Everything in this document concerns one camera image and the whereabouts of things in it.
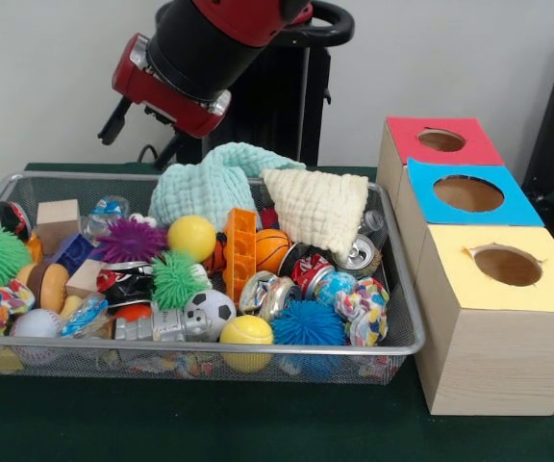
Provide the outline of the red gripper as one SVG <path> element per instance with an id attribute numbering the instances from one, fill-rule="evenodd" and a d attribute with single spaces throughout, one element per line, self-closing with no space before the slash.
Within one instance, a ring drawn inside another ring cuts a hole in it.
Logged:
<path id="1" fill-rule="evenodd" d="M 153 162 L 153 168 L 163 172 L 189 136 L 201 139 L 220 124 L 232 96 L 224 90 L 212 102 L 198 102 L 170 87 L 150 67 L 147 45 L 148 38 L 142 34 L 133 35 L 127 42 L 113 73 L 113 89 L 121 94 L 121 99 L 98 133 L 98 139 L 103 145 L 112 145 L 125 125 L 130 107 L 143 105 L 158 121 L 179 131 Z"/>

